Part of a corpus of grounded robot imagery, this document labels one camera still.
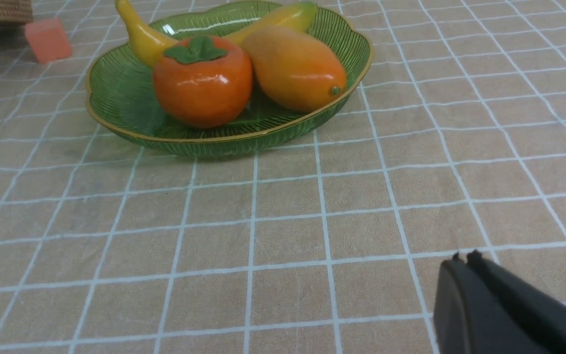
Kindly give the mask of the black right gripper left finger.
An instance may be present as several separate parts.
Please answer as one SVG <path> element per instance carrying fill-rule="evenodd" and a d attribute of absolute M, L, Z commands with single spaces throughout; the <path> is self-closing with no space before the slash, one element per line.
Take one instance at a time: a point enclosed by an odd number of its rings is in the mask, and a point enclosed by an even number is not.
<path fill-rule="evenodd" d="M 441 354 L 547 354 L 459 254 L 442 261 L 433 324 Z"/>

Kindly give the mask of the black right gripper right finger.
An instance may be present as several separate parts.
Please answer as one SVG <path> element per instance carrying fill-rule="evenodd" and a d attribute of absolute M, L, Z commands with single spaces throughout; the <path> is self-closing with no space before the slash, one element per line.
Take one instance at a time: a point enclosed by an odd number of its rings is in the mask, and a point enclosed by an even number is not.
<path fill-rule="evenodd" d="M 477 250 L 467 254 L 466 265 L 532 341 L 550 354 L 566 354 L 566 305 L 484 258 Z"/>

